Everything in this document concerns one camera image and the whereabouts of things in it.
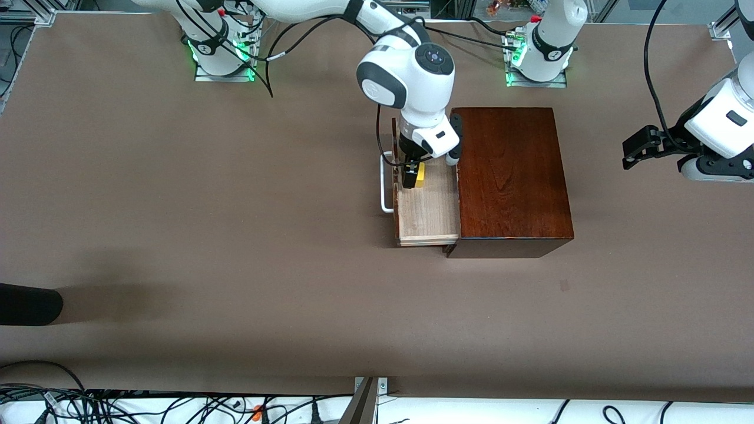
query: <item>brown table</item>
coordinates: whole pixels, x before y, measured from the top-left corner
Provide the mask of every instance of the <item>brown table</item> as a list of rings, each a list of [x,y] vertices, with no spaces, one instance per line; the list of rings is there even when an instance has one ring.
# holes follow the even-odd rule
[[[59,15],[0,118],[0,269],[67,287],[78,322],[4,327],[0,358],[122,389],[347,391],[374,374],[410,395],[750,400],[752,188],[684,180],[670,158],[621,168],[621,141],[657,122],[645,30],[586,26],[565,90],[506,88],[499,54],[435,38],[451,107],[554,109],[575,230],[540,260],[448,260],[394,247],[355,28],[275,62],[270,100],[194,83],[167,16]],[[659,26],[653,46],[669,117],[733,66],[703,26]]]

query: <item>white floor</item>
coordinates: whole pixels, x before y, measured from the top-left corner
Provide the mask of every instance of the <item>white floor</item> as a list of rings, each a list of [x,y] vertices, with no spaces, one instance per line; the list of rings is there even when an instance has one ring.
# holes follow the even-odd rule
[[[270,405],[282,404],[289,409],[311,398],[278,398]],[[160,412],[174,398],[141,399],[119,401],[117,405],[129,412]],[[239,398],[239,408],[243,407]],[[350,398],[334,398],[319,402],[320,416],[324,422],[336,420],[345,411]],[[247,409],[261,404],[261,398],[246,398]],[[553,420],[561,405],[561,400],[498,400],[498,399],[449,399],[449,398],[380,398],[378,424],[395,424],[408,419],[407,424],[443,424],[466,422],[473,424],[548,424]],[[605,405],[613,405],[623,414],[628,424],[657,424],[664,402],[647,401],[572,401],[560,418],[559,424],[607,424],[602,417]],[[205,405],[204,399],[195,399],[168,413],[166,424],[184,424]],[[42,401],[18,401],[0,406],[0,422],[3,424],[33,424],[44,409]],[[64,414],[65,404],[60,404],[60,414]],[[270,411],[274,422],[280,416],[280,409]],[[212,413],[207,424],[232,424],[244,422],[248,414],[235,419],[224,413]],[[162,415],[137,416],[134,419],[143,424],[159,424]],[[620,422],[613,416],[612,420]],[[78,421],[60,419],[60,424],[74,424]],[[288,424],[310,424],[311,408],[303,407],[292,413]],[[666,424],[716,424],[754,422],[752,404],[702,404],[676,403],[670,406],[665,416]]]

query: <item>wooden cabinet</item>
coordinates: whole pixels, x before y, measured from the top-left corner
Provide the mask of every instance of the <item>wooden cabinet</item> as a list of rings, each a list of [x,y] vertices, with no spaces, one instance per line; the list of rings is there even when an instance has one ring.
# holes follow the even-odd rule
[[[574,237],[555,118],[548,108],[457,108],[461,161],[426,165],[425,187],[394,172],[400,246],[451,258],[542,257]]]

